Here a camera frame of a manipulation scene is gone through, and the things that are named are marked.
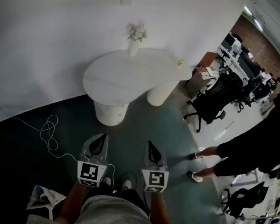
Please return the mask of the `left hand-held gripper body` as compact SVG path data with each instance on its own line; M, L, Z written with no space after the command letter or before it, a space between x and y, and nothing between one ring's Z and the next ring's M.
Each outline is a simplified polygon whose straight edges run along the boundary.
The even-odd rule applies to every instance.
M77 179L82 185L99 187L105 176L108 166L108 135L101 154L93 155L90 153L90 144L101 135L102 134L97 134L88 139L81 150L79 161L77 162Z

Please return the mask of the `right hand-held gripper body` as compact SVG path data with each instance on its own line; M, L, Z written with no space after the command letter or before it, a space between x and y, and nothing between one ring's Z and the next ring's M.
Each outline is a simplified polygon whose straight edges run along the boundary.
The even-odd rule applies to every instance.
M161 153L161 161L154 164L148 157L148 143L144 153L144 166L141 170L141 180L145 192L163 192L168 184L169 171L167 155L164 150L154 145Z

